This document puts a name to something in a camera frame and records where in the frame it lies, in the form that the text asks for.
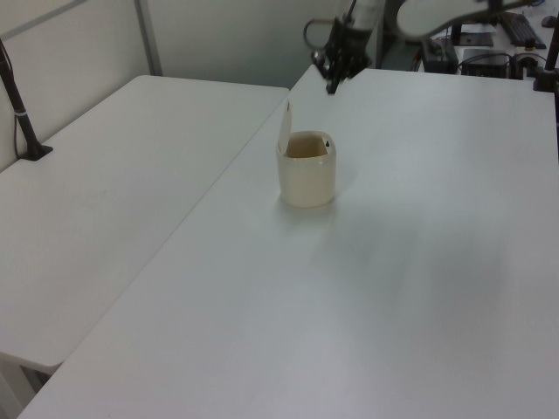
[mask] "table surface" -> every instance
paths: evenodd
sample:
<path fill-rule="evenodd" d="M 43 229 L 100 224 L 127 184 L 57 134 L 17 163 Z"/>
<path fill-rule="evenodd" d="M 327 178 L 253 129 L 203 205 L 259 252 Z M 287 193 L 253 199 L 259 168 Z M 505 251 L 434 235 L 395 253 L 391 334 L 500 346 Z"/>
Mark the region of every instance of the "table surface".
<path fill-rule="evenodd" d="M 335 200 L 280 200 L 278 108 L 21 419 L 555 417 L 553 95 L 324 88 L 310 68 L 290 100 L 335 139 Z"/>
<path fill-rule="evenodd" d="M 65 361 L 287 89 L 143 76 L 0 175 L 0 356 Z"/>

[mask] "white wall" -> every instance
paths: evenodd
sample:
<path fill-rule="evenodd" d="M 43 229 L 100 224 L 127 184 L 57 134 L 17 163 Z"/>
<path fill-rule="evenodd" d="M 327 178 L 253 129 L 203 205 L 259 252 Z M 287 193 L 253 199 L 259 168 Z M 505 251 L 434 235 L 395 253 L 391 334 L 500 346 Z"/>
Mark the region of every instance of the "white wall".
<path fill-rule="evenodd" d="M 133 0 L 89 0 L 4 44 L 40 141 L 149 73 Z M 0 171 L 15 161 L 12 129 L 13 110 L 0 86 Z"/>
<path fill-rule="evenodd" d="M 305 22 L 334 18 L 337 5 L 337 0 L 143 2 L 163 75 L 288 88 L 310 65 Z M 314 28 L 309 34 L 324 44 L 329 30 Z"/>

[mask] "black box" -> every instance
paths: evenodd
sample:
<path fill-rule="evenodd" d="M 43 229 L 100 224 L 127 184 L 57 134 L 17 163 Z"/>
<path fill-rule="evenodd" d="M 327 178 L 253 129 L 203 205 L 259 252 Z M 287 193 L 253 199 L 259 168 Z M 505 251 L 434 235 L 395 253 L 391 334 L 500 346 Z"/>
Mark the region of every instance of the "black box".
<path fill-rule="evenodd" d="M 505 55 L 504 51 L 467 49 L 464 50 L 464 59 L 462 62 L 464 63 L 462 64 L 463 76 L 493 77 L 496 79 L 507 78 L 508 57 Z"/>
<path fill-rule="evenodd" d="M 458 57 L 449 38 L 421 41 L 421 59 L 425 72 L 456 74 L 458 71 Z"/>

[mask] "keyboard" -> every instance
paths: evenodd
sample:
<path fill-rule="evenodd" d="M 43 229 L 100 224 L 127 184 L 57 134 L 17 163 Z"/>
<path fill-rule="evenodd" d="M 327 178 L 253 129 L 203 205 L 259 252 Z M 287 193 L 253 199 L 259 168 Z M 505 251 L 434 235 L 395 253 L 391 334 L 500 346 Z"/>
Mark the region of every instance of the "keyboard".
<path fill-rule="evenodd" d="M 534 28 L 524 15 L 510 13 L 500 14 L 500 24 L 510 38 L 510 43 L 516 46 L 526 46 L 526 41 L 533 39 L 537 50 L 545 50 L 542 39 L 534 32 Z"/>

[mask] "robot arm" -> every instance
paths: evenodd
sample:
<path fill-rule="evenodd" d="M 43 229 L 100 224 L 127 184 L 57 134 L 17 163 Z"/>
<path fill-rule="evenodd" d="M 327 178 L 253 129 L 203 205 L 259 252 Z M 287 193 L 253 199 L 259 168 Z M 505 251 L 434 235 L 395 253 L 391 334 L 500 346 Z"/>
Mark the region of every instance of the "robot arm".
<path fill-rule="evenodd" d="M 341 0 L 326 45 L 311 55 L 334 94 L 371 61 L 365 51 L 373 30 L 385 16 L 403 38 L 419 40 L 467 19 L 488 16 L 533 0 Z"/>

